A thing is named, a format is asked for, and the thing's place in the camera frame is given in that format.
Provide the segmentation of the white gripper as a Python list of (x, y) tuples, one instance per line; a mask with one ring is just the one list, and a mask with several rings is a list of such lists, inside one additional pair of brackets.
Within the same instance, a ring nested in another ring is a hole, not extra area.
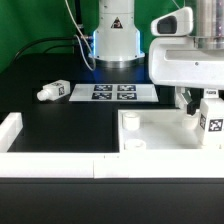
[(193, 116), (189, 88), (224, 90), (224, 6), (183, 7), (151, 22), (149, 77), (175, 88), (175, 106)]

